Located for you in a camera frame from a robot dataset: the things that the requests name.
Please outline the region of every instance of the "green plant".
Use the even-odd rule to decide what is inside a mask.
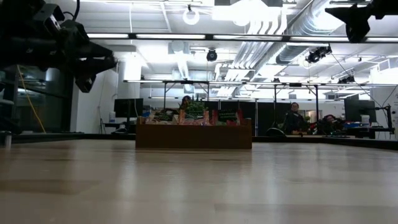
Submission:
[[[198,101],[191,101],[190,104],[185,108],[185,113],[192,114],[192,113],[201,113],[203,115],[203,111],[207,110],[205,108],[205,104]]]

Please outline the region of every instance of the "woman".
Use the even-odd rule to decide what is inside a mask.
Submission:
[[[290,111],[286,114],[284,122],[285,134],[292,134],[293,131],[301,131],[305,124],[303,116],[299,114],[299,104],[292,103]]]
[[[180,105],[180,110],[185,110],[185,109],[187,109],[187,106],[191,103],[191,97],[190,96],[184,96],[183,98],[182,98],[182,102],[181,102],[181,105]]]

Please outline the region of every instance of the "floor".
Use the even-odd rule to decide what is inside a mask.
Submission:
[[[398,223],[398,153],[326,144],[0,149],[0,223]]]

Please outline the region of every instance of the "yellow cable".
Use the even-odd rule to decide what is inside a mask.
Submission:
[[[39,122],[40,127],[42,127],[43,132],[46,133],[46,132],[45,132],[45,129],[44,129],[44,127],[43,127],[43,124],[42,124],[42,120],[40,120],[39,116],[37,115],[36,110],[35,110],[35,108],[34,108],[32,102],[31,102],[31,100],[30,100],[29,94],[27,93],[26,86],[25,86],[25,81],[24,81],[24,77],[22,77],[22,72],[21,72],[21,70],[20,70],[20,68],[19,68],[19,65],[17,65],[17,69],[18,69],[19,77],[21,78],[21,81],[22,81],[22,86],[23,86],[24,89],[25,89],[25,94],[26,94],[27,100],[29,101],[30,107],[32,108],[33,113],[35,114],[35,117],[36,117],[37,121]]]

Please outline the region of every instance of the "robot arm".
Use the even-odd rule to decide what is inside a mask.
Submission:
[[[83,25],[43,0],[0,1],[0,68],[14,64],[58,68],[90,92],[96,75],[116,66],[113,52],[90,42]]]

